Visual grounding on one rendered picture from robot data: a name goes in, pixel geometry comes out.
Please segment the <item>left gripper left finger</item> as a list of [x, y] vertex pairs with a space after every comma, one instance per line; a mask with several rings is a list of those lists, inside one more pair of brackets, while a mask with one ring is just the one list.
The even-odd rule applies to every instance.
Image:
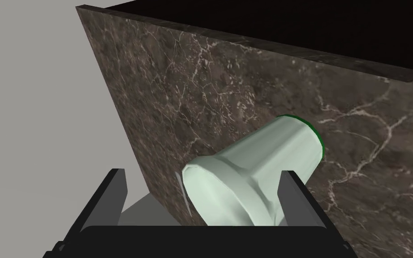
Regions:
[[124, 169], [111, 169], [69, 230], [75, 237], [89, 226], [116, 226], [128, 194]]

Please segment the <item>pale green cup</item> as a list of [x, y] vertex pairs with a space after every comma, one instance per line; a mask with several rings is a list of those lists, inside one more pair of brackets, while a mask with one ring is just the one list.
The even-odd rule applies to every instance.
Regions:
[[282, 171], [306, 183], [324, 155], [319, 132], [307, 121], [281, 115], [182, 170], [185, 191], [209, 226], [277, 226], [284, 219], [277, 189]]

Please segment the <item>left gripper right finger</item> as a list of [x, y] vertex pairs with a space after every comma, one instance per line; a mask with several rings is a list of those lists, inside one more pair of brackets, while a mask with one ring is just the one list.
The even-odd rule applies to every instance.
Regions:
[[301, 235], [329, 235], [329, 223], [318, 214], [320, 207], [294, 171], [282, 171], [277, 196], [283, 211], [278, 226]]

